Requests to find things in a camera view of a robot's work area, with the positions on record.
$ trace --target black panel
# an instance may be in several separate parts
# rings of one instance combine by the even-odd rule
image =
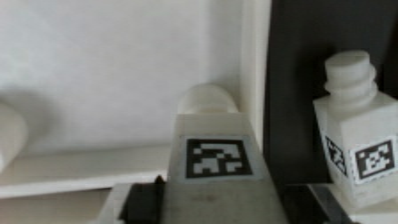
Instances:
[[[160,176],[154,183],[133,184],[119,215],[124,224],[160,224],[163,188]]]
[[[268,44],[264,158],[279,186],[327,182],[312,99],[323,90],[323,61],[369,52],[376,83],[398,96],[396,0],[273,0]]]
[[[282,203],[291,224],[353,224],[323,185],[288,185]]]

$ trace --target white backdrop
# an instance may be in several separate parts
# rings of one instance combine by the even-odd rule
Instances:
[[[183,92],[240,92],[241,0],[1,0],[0,101],[26,152],[170,142]]]

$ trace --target white cylinder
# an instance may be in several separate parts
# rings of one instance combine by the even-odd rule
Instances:
[[[177,113],[238,113],[227,91],[211,84],[193,86],[179,102]]]
[[[378,91],[369,54],[364,51],[337,53],[325,61],[325,69],[330,107],[337,110],[352,110],[368,105]]]
[[[0,172],[16,158],[28,139],[28,127],[19,113],[0,104]]]

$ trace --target white shelf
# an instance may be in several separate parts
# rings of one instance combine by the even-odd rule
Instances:
[[[170,147],[16,158],[0,175],[0,198],[110,188],[165,177]]]
[[[0,200],[3,224],[87,224],[96,219],[108,190]]]

